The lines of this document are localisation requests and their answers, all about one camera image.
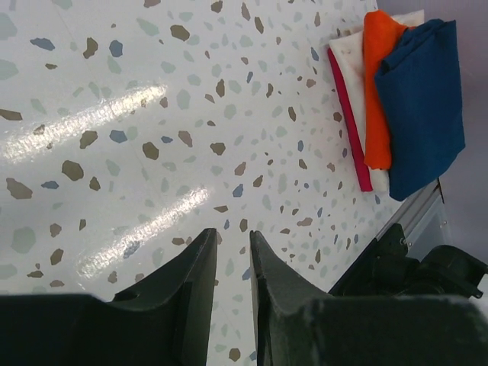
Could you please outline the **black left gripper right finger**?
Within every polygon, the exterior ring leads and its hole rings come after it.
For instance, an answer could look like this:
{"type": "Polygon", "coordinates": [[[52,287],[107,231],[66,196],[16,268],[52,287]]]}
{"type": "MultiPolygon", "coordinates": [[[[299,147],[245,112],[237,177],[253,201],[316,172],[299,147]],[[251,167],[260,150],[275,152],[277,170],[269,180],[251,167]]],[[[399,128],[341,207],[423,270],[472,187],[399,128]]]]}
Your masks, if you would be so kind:
{"type": "Polygon", "coordinates": [[[260,365],[485,365],[487,318],[462,297],[344,297],[320,290],[249,235],[260,365]]]}

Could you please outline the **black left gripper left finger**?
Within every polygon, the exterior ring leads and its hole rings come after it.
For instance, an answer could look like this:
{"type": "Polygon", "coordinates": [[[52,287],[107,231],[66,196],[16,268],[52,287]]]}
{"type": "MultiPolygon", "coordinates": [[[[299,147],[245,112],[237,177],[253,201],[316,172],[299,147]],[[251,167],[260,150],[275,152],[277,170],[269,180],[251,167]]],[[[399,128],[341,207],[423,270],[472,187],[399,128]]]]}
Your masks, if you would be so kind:
{"type": "Polygon", "coordinates": [[[217,232],[106,302],[90,294],[4,295],[3,365],[203,365],[217,232]]]}

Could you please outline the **navy blue printed t-shirt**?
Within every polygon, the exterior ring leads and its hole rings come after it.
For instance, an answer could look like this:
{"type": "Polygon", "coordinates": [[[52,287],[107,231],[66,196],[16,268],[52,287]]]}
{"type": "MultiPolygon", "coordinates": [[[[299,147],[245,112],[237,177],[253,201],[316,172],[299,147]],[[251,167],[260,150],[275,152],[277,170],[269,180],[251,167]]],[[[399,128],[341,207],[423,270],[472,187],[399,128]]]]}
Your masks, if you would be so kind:
{"type": "Polygon", "coordinates": [[[465,147],[455,21],[404,31],[375,83],[390,129],[390,196],[403,201],[443,175],[465,147]]]}

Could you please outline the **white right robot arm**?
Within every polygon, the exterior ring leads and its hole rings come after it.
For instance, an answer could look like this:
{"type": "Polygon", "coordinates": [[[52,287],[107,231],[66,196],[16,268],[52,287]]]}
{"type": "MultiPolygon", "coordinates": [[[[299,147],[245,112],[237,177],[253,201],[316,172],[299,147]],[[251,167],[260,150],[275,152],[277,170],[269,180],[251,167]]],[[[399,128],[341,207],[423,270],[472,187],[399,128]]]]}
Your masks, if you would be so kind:
{"type": "Polygon", "coordinates": [[[434,247],[422,260],[407,256],[403,228],[393,224],[373,239],[332,286],[333,296],[458,295],[480,299],[487,264],[449,245],[434,247]]]}

